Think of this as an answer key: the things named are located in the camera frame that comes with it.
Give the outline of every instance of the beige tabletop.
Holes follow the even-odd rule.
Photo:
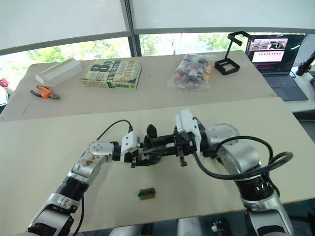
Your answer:
[[[218,59],[225,56],[225,52],[212,54]],[[58,101],[44,100],[30,94],[30,90],[39,84],[35,79],[35,73],[54,65],[34,64],[28,69],[10,98],[0,120],[132,111],[276,96],[242,51],[233,51],[229,54],[229,57],[240,65],[240,70],[224,76],[215,69],[209,90],[187,91],[167,88],[167,81],[183,57],[184,55],[132,58],[142,63],[142,73],[135,91],[84,87],[80,81],[82,74],[78,74],[54,88],[61,97]],[[88,64],[89,61],[82,61],[84,70]]]
[[[61,184],[86,146],[111,123],[126,118],[143,137],[148,124],[158,135],[171,134],[175,115],[185,107],[86,114],[57,118],[0,122],[0,235],[25,230],[37,210]],[[270,176],[284,203],[315,196],[315,145],[280,98],[264,98],[190,106],[205,127],[234,125],[242,135],[269,142],[274,153],[292,151],[294,158]],[[120,141],[127,132],[115,125],[103,138]],[[253,143],[263,164],[264,146]],[[105,163],[85,194],[86,213],[82,231],[155,222],[190,216],[241,210],[243,205],[232,181],[204,174],[193,157],[181,167],[175,156],[149,167],[130,168],[127,163]],[[212,171],[222,166],[202,158]],[[154,187],[156,197],[140,201],[139,189]],[[80,210],[74,215],[76,228]]]

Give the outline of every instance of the white box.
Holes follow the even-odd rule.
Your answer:
[[[81,63],[74,58],[70,58],[43,72],[37,73],[35,78],[43,85],[55,87],[82,71]]]

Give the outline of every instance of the book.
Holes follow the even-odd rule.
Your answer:
[[[135,90],[141,69],[141,63],[134,60],[95,59],[81,81],[89,87]]]

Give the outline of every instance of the window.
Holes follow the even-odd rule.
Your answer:
[[[6,78],[16,86],[28,67],[34,63],[76,60],[129,58],[128,39],[112,38],[98,41],[60,45],[0,56],[0,79]]]
[[[187,53],[207,53],[226,51],[230,40],[229,33],[164,33],[140,35],[143,56],[177,55]],[[250,34],[280,34],[255,32]],[[233,43],[231,50],[245,51],[247,38],[236,36],[243,42],[242,46]]]

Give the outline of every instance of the plastic bag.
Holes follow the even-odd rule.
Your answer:
[[[209,79],[218,58],[215,55],[187,54],[178,66],[168,88],[189,90],[209,89]]]

